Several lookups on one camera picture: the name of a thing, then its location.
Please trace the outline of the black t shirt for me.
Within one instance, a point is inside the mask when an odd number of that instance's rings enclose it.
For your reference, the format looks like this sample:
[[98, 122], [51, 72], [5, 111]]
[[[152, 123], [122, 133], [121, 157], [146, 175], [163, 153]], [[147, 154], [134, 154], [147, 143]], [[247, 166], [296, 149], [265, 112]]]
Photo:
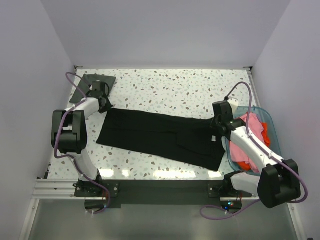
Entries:
[[96, 142], [218, 171], [225, 149], [211, 122], [113, 108], [107, 112]]

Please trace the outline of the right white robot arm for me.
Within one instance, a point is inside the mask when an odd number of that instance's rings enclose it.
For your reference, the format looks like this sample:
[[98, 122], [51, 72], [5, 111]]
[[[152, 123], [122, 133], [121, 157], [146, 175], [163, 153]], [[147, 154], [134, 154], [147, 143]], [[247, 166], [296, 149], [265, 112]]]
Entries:
[[222, 137], [238, 146], [255, 164], [260, 175], [243, 171], [227, 174], [223, 192], [230, 197], [239, 191], [259, 197], [271, 209], [301, 197], [301, 183], [297, 163], [285, 160], [269, 149], [250, 129], [249, 120], [234, 118], [235, 105], [228, 100], [213, 103], [214, 118], [210, 126]]

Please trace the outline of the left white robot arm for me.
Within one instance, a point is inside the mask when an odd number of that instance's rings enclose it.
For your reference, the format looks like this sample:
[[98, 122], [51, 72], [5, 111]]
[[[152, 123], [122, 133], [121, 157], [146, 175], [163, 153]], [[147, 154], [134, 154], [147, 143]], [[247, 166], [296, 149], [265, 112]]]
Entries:
[[68, 158], [78, 172], [78, 180], [87, 182], [86, 191], [99, 196], [104, 184], [99, 181], [99, 170], [88, 151], [86, 120], [95, 113], [105, 113], [113, 105], [109, 100], [110, 87], [103, 81], [94, 81], [89, 91], [72, 107], [55, 110], [52, 114], [51, 145], [56, 159]]

